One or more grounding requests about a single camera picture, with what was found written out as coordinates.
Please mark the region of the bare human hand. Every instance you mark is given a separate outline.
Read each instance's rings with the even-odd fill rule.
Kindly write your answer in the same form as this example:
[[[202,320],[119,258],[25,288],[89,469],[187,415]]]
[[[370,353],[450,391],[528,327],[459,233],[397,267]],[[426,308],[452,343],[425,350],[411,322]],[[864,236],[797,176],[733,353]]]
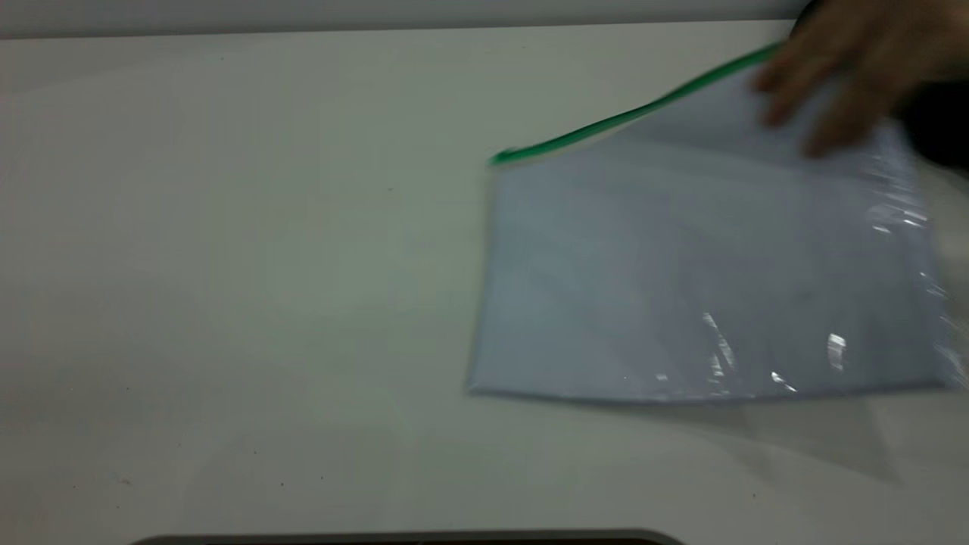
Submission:
[[[967,73],[965,1],[824,1],[756,76],[762,122],[785,124],[832,76],[843,83],[804,151],[858,144],[924,84]]]

